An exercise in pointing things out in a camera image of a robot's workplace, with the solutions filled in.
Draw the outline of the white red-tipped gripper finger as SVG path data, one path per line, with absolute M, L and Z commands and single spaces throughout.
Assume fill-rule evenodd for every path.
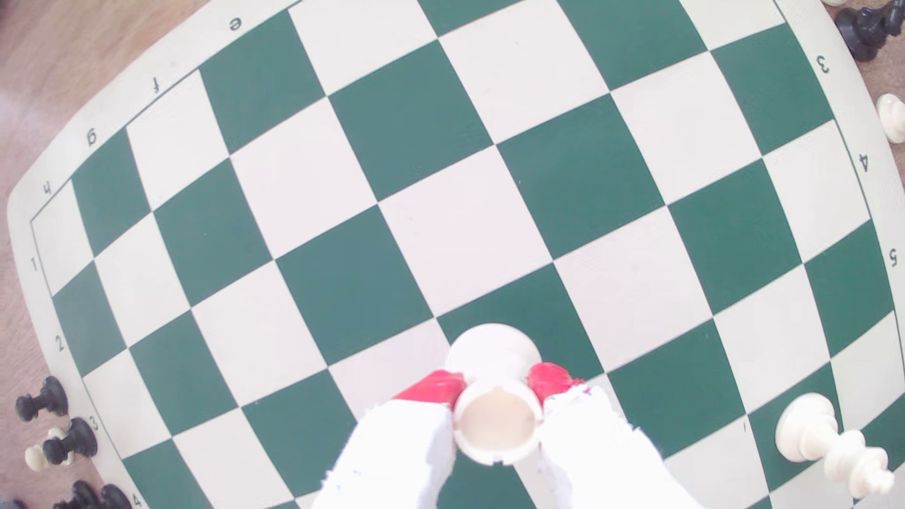
M 313 508 L 436 508 L 457 446 L 463 374 L 436 369 L 357 422 Z
M 534 364 L 527 385 L 544 412 L 541 467 L 558 508 L 701 508 L 639 427 L 603 387 L 553 362 Z

